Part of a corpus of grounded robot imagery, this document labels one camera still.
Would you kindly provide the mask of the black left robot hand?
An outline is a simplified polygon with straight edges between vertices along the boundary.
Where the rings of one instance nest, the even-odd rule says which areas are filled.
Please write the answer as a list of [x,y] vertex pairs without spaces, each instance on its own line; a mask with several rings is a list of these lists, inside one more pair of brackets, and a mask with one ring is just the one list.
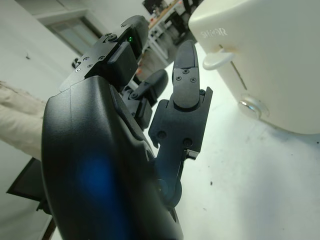
[[200,88],[195,44],[172,75],[129,82],[148,39],[141,15],[103,35],[46,103],[42,177],[64,240],[181,240],[175,210],[186,159],[201,151],[213,92]]

